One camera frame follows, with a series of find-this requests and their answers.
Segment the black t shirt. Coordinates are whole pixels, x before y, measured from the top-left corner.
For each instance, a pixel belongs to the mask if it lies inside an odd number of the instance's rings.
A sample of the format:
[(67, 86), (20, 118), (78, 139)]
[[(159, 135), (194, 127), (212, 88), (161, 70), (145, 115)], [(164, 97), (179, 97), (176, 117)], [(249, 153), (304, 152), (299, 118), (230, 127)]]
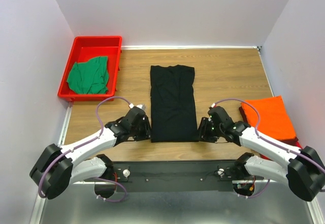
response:
[(151, 66), (151, 142), (197, 142), (195, 70), (184, 65)]

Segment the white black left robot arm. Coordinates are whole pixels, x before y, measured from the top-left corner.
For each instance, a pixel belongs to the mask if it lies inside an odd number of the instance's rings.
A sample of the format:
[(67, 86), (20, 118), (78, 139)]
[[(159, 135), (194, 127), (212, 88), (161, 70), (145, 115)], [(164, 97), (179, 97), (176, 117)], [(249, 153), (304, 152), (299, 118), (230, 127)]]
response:
[(130, 105), (126, 116), (101, 124), (101, 129), (75, 143), (51, 144), (41, 153), (29, 176), (38, 186), (41, 198), (49, 200), (62, 194), (69, 185), (89, 178), (102, 181), (112, 177), (111, 161), (98, 153), (133, 138), (150, 137), (150, 124), (144, 105)]

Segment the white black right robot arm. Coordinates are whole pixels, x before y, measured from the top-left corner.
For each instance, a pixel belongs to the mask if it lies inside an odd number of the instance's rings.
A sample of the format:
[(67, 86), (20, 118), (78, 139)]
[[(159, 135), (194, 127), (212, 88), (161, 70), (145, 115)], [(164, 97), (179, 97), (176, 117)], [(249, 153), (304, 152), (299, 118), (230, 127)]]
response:
[(259, 153), (245, 153), (233, 166), (218, 170), (220, 177), (245, 179), (258, 176), (282, 183), (298, 198), (311, 202), (324, 191), (324, 164), (313, 148), (300, 149), (259, 132), (243, 121), (234, 122), (221, 106), (211, 107), (199, 125), (199, 140), (215, 143), (219, 138)]

